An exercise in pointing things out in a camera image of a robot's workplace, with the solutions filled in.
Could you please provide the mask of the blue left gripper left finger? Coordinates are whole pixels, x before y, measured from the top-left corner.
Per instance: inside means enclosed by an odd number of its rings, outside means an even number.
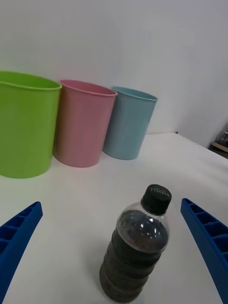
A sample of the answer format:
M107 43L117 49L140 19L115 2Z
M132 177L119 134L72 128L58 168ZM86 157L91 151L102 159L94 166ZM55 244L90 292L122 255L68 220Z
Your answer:
M42 206L37 201L0 227L0 303L42 216Z

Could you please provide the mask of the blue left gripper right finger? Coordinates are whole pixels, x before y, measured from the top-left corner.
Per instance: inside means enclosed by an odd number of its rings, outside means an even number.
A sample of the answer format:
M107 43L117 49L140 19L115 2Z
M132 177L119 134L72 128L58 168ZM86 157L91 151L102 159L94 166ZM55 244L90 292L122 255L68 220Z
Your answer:
M228 303L228 227L187 198L180 212L200 250L218 294Z

